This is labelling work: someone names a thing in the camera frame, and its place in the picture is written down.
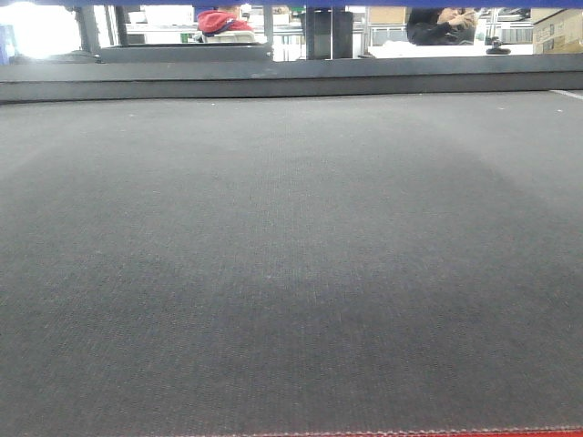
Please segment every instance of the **gray felt surface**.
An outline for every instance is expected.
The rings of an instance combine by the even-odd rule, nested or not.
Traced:
[[[583,101],[0,107],[0,435],[583,424]]]

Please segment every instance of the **person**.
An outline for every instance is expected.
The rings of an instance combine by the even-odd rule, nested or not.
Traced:
[[[406,28],[407,39],[417,46],[473,44],[476,12],[472,8],[414,8]]]
[[[246,21],[240,20],[240,7],[237,5],[218,6],[211,11],[199,14],[199,30],[204,36],[215,36],[227,30],[251,30]]]

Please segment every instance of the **black jacket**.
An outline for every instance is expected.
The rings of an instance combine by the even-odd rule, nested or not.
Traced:
[[[473,41],[475,29],[458,29],[449,23],[437,24],[441,11],[414,8],[407,22],[409,42],[417,46],[455,46],[464,40]]]

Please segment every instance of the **bright light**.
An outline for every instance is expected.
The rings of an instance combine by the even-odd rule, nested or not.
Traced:
[[[0,23],[12,25],[21,55],[47,57],[78,50],[77,21],[63,6],[39,6],[28,2],[0,7]]]

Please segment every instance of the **red edge strip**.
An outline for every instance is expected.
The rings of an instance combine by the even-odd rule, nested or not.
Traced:
[[[205,437],[583,437],[583,427],[555,430],[458,430],[395,432],[306,432],[274,434],[234,434]]]

